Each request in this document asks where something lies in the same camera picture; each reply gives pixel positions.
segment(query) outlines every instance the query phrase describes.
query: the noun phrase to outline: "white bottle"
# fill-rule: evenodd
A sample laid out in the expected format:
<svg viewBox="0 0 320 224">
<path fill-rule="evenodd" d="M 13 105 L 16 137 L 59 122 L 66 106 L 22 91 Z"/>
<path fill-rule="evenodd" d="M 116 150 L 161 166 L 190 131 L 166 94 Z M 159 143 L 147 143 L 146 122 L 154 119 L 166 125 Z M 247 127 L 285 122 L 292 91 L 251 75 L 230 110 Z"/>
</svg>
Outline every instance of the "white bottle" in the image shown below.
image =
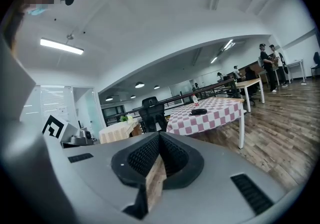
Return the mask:
<svg viewBox="0 0 320 224">
<path fill-rule="evenodd" d="M 196 97 L 196 95 L 193 95 L 193 96 L 192 96 L 192 100 L 193 100 L 194 105 L 195 105 L 196 107 L 199 106 L 198 98 Z"/>
</svg>

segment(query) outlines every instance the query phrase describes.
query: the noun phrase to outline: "blue face mask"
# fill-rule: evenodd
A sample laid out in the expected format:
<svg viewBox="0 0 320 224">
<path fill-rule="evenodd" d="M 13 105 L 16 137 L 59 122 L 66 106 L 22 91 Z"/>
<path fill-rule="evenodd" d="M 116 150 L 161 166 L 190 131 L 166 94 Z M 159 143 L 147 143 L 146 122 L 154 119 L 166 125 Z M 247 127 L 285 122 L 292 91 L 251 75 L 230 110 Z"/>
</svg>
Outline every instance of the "blue face mask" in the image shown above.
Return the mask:
<svg viewBox="0 0 320 224">
<path fill-rule="evenodd" d="M 39 15 L 42 14 L 44 11 L 46 11 L 48 9 L 48 5 L 47 4 L 37 4 L 36 5 L 36 9 L 34 10 L 28 10 L 28 14 L 31 15 Z"/>
</svg>

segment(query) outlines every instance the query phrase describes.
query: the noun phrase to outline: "black t-shirt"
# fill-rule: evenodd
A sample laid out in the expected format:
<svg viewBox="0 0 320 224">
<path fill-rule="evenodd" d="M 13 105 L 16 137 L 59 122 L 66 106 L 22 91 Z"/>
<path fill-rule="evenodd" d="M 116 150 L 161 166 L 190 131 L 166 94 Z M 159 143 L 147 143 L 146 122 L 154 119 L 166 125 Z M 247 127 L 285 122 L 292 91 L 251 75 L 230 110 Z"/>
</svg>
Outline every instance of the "black t-shirt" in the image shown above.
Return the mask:
<svg viewBox="0 0 320 224">
<path fill-rule="evenodd" d="M 260 57 L 261 57 L 262 61 L 264 61 L 264 60 L 268 60 L 269 61 L 270 60 L 269 56 L 266 54 L 265 51 L 260 52 Z M 263 67 L 266 70 L 268 68 L 272 68 L 272 64 L 268 63 L 268 62 L 263 62 Z"/>
</svg>

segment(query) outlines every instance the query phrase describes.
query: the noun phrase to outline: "yellow tablecloth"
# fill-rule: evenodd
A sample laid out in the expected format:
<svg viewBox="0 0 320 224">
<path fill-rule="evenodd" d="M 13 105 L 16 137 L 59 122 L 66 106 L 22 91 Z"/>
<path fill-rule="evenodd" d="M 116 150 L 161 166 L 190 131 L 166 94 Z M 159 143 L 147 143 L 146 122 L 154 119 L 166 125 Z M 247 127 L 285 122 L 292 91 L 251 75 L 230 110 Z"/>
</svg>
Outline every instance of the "yellow tablecloth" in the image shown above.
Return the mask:
<svg viewBox="0 0 320 224">
<path fill-rule="evenodd" d="M 127 139 L 138 125 L 138 120 L 117 122 L 99 131 L 100 143 L 109 143 Z"/>
</svg>

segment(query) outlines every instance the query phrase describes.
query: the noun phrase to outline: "black pants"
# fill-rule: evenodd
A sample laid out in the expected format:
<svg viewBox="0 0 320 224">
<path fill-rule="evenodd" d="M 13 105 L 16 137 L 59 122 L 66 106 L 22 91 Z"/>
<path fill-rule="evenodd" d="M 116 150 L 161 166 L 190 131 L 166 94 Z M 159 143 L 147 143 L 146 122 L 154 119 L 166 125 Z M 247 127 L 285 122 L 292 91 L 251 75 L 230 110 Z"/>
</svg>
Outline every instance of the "black pants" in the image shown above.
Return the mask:
<svg viewBox="0 0 320 224">
<path fill-rule="evenodd" d="M 272 69 L 272 67 L 266 66 L 265 71 L 269 75 L 269 80 L 270 80 L 270 92 L 276 89 L 276 83 L 275 83 L 275 73 Z"/>
<path fill-rule="evenodd" d="M 281 80 L 282 84 L 286 85 L 287 84 L 287 80 L 286 80 L 284 67 L 280 66 L 278 70 L 279 70 L 279 73 L 280 73 L 280 80 Z"/>
</svg>

